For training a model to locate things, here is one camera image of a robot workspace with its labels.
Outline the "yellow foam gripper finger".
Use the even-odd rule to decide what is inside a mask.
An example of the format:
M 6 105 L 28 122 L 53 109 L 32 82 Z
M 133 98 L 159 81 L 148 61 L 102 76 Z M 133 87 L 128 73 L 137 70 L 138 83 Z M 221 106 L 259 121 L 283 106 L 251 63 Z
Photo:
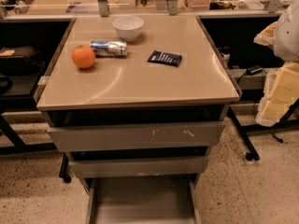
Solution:
M 278 123 L 299 99 L 299 63 L 285 62 L 271 69 L 265 80 L 256 122 L 265 127 Z
M 276 27 L 277 22 L 272 22 L 254 37 L 253 42 L 262 46 L 272 46 Z

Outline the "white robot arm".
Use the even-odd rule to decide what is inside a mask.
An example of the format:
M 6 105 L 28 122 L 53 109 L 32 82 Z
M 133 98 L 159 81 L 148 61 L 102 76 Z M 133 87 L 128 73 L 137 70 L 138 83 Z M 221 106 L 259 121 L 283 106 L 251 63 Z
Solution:
M 294 0 L 275 21 L 254 37 L 256 44 L 274 51 L 284 64 L 265 79 L 256 121 L 274 126 L 299 99 L 299 0 Z

